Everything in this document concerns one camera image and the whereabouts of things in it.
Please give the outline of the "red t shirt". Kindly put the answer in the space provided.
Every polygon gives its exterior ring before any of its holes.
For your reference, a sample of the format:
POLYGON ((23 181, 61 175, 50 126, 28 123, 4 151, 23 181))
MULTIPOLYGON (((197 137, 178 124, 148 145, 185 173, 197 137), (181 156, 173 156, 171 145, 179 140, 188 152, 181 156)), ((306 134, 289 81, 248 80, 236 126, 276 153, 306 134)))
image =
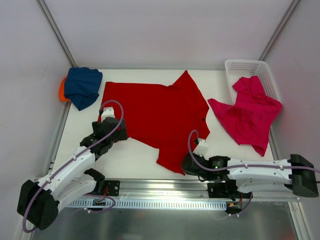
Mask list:
POLYGON ((108 81, 106 101, 116 118, 124 117, 128 137, 158 149, 157 164, 174 173, 184 174, 181 164, 196 147, 188 144, 190 132, 197 130, 202 139, 210 134, 209 106, 188 71, 169 86, 108 81))

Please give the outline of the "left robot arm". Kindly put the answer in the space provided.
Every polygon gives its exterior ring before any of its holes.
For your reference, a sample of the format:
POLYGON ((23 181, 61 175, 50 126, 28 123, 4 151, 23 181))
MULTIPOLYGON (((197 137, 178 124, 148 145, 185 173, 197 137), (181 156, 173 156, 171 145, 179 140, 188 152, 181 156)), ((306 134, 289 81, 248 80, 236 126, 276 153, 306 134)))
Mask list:
POLYGON ((25 233, 32 232, 27 223, 39 230, 48 228, 62 209, 81 196, 106 196, 105 176, 93 165, 115 142, 127 140, 126 124, 123 118, 106 117, 92 122, 92 129, 59 168, 21 186, 17 212, 25 233))

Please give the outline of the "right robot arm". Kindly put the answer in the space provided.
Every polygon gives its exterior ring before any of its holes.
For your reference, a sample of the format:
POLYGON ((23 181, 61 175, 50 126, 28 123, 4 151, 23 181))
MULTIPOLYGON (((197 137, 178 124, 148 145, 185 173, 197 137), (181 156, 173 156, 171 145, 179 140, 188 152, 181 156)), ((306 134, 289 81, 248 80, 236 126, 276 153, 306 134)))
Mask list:
POLYGON ((182 170, 207 183, 210 198, 249 199, 254 192, 289 191, 304 198, 319 196, 314 165, 299 154, 275 161, 240 160, 227 156, 205 159, 187 154, 182 170))

